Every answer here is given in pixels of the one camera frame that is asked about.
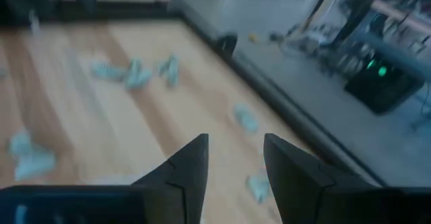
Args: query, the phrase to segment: electronic equipment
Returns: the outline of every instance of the electronic equipment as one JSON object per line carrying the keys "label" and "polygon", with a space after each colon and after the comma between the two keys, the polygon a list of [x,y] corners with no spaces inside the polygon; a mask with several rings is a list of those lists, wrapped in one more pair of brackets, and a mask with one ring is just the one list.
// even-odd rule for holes
{"label": "electronic equipment", "polygon": [[1,222],[199,223],[208,135],[199,135],[131,186],[14,186],[0,191]]}
{"label": "electronic equipment", "polygon": [[374,56],[346,84],[345,90],[376,114],[395,109],[424,85],[382,57]]}
{"label": "electronic equipment", "polygon": [[284,224],[431,223],[431,188],[377,188],[273,134],[264,156]]}

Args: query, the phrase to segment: black edge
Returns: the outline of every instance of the black edge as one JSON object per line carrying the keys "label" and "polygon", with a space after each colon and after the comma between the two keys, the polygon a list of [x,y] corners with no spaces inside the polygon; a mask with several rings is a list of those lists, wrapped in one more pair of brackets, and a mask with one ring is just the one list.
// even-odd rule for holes
{"label": "black edge", "polygon": [[62,13],[58,13],[55,17],[42,17],[40,21],[44,23],[69,23],[98,20],[182,19],[202,41],[261,96],[272,110],[292,127],[301,139],[304,139],[312,147],[319,157],[341,169],[360,174],[371,184],[387,186],[386,182],[346,149],[308,112],[272,80],[257,70],[250,59],[238,51],[232,57],[219,48],[216,44],[219,34],[196,11],[182,0],[175,0],[174,2],[174,5],[172,2],[168,5],[158,1],[151,3],[98,2],[97,10],[88,14],[74,1],[58,1],[57,7],[61,8]]}

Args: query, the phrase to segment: table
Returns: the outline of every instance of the table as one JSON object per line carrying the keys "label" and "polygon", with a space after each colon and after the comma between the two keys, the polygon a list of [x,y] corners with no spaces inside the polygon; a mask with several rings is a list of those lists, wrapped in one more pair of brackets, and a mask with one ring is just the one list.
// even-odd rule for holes
{"label": "table", "polygon": [[[172,53],[179,86],[154,77],[142,90],[95,79],[90,63],[127,66],[132,57],[152,68]],[[193,33],[182,20],[49,24],[0,31],[0,186],[130,184],[200,133],[209,133],[206,223],[277,223],[275,201],[258,205],[244,186],[263,167],[263,135],[275,133],[311,152],[296,133]],[[259,121],[247,134],[233,115],[246,104]],[[23,128],[55,151],[56,169],[13,180],[8,139]]]}

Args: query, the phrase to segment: green light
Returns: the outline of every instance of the green light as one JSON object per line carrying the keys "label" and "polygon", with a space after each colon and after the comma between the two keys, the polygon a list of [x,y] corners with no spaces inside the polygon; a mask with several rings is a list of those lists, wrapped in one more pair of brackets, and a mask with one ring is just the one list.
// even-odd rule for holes
{"label": "green light", "polygon": [[366,68],[367,69],[371,68],[375,63],[376,63],[376,61],[371,60],[371,62],[368,63],[368,66]]}
{"label": "green light", "polygon": [[386,67],[381,67],[380,69],[378,69],[378,76],[383,77],[385,76],[386,72],[387,72]]}

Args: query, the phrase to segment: wooden floor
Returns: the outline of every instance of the wooden floor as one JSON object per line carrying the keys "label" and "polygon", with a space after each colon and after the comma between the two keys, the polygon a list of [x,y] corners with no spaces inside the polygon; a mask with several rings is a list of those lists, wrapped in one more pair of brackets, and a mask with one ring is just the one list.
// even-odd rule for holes
{"label": "wooden floor", "polygon": [[[155,77],[143,90],[93,78],[93,60],[146,67],[180,59],[176,89]],[[0,32],[0,185],[128,184],[161,164],[200,133],[209,133],[206,223],[277,223],[273,198],[258,205],[244,181],[263,166],[263,135],[304,143],[200,39],[181,22],[121,22],[43,26]],[[259,119],[247,134],[233,116],[247,104]],[[59,158],[54,172],[13,181],[8,139],[28,129]]]}

